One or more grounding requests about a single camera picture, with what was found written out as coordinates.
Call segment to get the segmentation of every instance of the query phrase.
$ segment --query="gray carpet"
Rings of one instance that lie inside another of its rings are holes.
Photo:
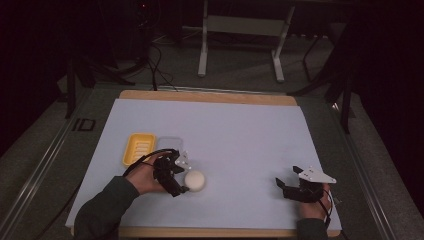
[[[188,38],[183,45],[157,44],[161,50],[158,68],[162,75],[172,84],[184,90],[184,87],[201,89],[220,89],[268,92],[283,94],[297,90],[308,84],[301,59],[311,41],[292,37],[283,50],[283,71],[286,82],[276,83],[270,56],[272,39],[265,39],[260,44],[242,43],[222,44],[227,36],[213,36],[211,41],[207,75],[197,76],[200,41],[198,36]],[[331,51],[331,44],[321,40],[308,58],[312,74],[317,73]],[[159,59],[159,53],[152,48],[151,58]],[[133,89],[149,89],[152,80],[151,71],[142,69],[136,75],[126,76],[129,81],[137,83]],[[158,82],[164,82],[157,73]],[[55,155],[44,181],[35,194],[31,204],[20,219],[11,239],[34,239],[51,219],[64,206],[74,189],[84,177],[91,156],[96,148],[103,126],[113,101],[122,89],[99,76],[99,83],[94,90],[88,91],[89,97],[80,102],[80,109],[74,118],[65,121],[66,106],[54,103],[34,125],[13,145],[0,161],[0,216],[3,220],[38,161],[48,150],[61,127],[73,126],[76,119],[95,120],[93,131],[66,131],[66,138]],[[361,164],[369,176],[370,184],[378,196],[385,216],[396,239],[424,239],[424,223],[412,200],[403,186],[390,157],[376,133],[372,123],[360,104],[360,98],[354,96],[352,110],[355,118],[350,118],[351,135],[342,133],[337,124],[337,113],[324,103],[322,95],[326,86],[297,98],[302,107],[311,136],[317,149],[324,170],[338,179],[332,188],[334,196],[341,202],[337,209],[343,229],[349,239],[384,239],[379,231],[367,198],[364,185],[360,184],[360,173],[353,161],[353,150],[360,157]],[[64,226],[69,205],[41,239],[71,239],[69,229]]]

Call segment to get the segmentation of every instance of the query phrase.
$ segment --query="white metal frame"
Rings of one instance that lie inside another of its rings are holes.
[[[204,0],[203,26],[202,26],[202,49],[200,51],[199,77],[206,76],[208,61],[207,34],[210,32],[228,32],[241,34],[256,34],[265,36],[278,36],[278,46],[271,51],[274,70],[278,82],[284,82],[280,55],[287,37],[287,32],[293,17],[295,6],[291,6],[285,20],[252,19],[208,15],[208,0]]]

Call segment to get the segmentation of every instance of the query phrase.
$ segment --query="black cable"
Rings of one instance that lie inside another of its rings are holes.
[[[328,213],[328,210],[324,206],[324,204],[322,203],[321,199],[318,200],[318,203],[319,203],[319,205],[321,205],[322,209],[324,209],[324,212],[327,215],[327,218],[325,219],[325,228],[328,228],[328,226],[330,225],[330,222],[331,222],[330,214]]]
[[[330,215],[331,215],[331,213],[333,212],[333,205],[334,205],[334,201],[333,201],[333,197],[331,197],[331,195],[330,195],[330,193],[327,191],[327,190],[325,190],[325,189],[322,189],[325,193],[327,193],[327,195],[330,197],[330,203],[331,203],[331,208],[330,208]]]
[[[156,66],[153,69],[152,65],[150,64],[150,59],[149,59],[149,61],[147,61],[147,64],[149,64],[150,70],[152,72],[152,86],[153,86],[153,91],[157,91],[158,90],[158,86],[156,84],[156,76],[155,76],[156,75]]]
[[[134,77],[134,76],[137,76],[138,74],[140,74],[141,72],[143,72],[143,70],[144,70],[144,68],[143,68],[143,69],[138,70],[137,72],[135,72],[135,73],[134,73],[134,74],[132,74],[131,76],[125,77],[125,79],[126,79],[126,80],[128,80],[128,79],[130,79],[130,78],[132,78],[132,77]]]
[[[150,165],[150,166],[152,166],[151,164],[149,164],[149,163],[145,163],[144,162],[144,160],[146,160],[148,157],[151,157],[151,156],[153,156],[153,155],[155,155],[155,154],[158,154],[158,153],[162,153],[162,152],[175,152],[175,151],[177,151],[177,150],[175,150],[175,149],[172,149],[172,148],[165,148],[165,149],[160,149],[160,150],[156,150],[156,151],[154,151],[154,152],[151,152],[151,153],[149,153],[149,154],[147,154],[147,155],[144,155],[144,156],[142,156],[140,159],[138,159],[137,160],[137,162],[135,162],[135,163],[133,163],[133,164],[131,164],[128,168],[127,168],[127,170],[124,172],[124,174],[122,175],[123,177],[126,177],[132,170],[134,170],[134,168],[136,168],[138,165],[140,165],[140,164],[147,164],[147,165]]]
[[[56,214],[56,216],[47,224],[44,229],[34,238],[34,240],[40,239],[46,232],[49,230],[49,228],[53,225],[54,222],[62,215],[63,211],[65,211],[66,207],[69,205],[69,203],[74,198],[75,194],[78,192],[79,188],[81,187],[82,181],[78,184],[78,186],[75,188],[74,192],[72,193],[71,197],[66,201],[65,205],[60,209],[60,211]]]
[[[172,76],[171,74],[169,74],[169,73],[166,73],[166,72],[163,72],[163,71],[160,71],[159,69],[158,69],[158,73],[160,74],[160,76],[163,78],[163,80],[165,80],[165,82],[166,83],[164,83],[164,84],[159,84],[159,86],[161,86],[161,85],[169,85],[169,86],[171,86],[176,92],[178,92],[178,89],[171,83],[173,80],[174,80],[174,76]],[[165,78],[165,76],[163,76],[163,74],[167,74],[167,75],[169,75],[170,77],[171,77],[171,80],[168,80],[168,79],[166,79]]]
[[[342,233],[342,236],[346,239],[349,240],[349,238],[347,237],[346,233],[343,231],[343,229],[340,231]]]
[[[118,70],[109,69],[109,70],[122,76],[125,74],[133,73],[137,70],[140,70],[144,67],[144,65],[146,65],[146,62],[143,60],[139,60],[133,66],[128,68],[118,69]]]
[[[157,61],[157,65],[159,65],[159,62],[160,62],[160,60],[162,59],[162,51],[155,45],[155,44],[151,44],[151,46],[154,48],[154,49],[156,49],[157,51],[158,51],[158,53],[159,53],[159,59],[158,59],[158,61]]]

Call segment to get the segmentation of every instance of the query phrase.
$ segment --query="white paper sheet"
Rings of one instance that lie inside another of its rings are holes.
[[[183,139],[206,186],[175,198],[143,195],[121,226],[295,229],[298,203],[283,198],[275,178],[298,186],[294,165],[321,169],[299,107],[118,99],[66,226],[73,226],[80,207],[125,171],[122,157],[135,132]],[[180,184],[184,174],[176,175]],[[336,209],[329,229],[341,229]]]

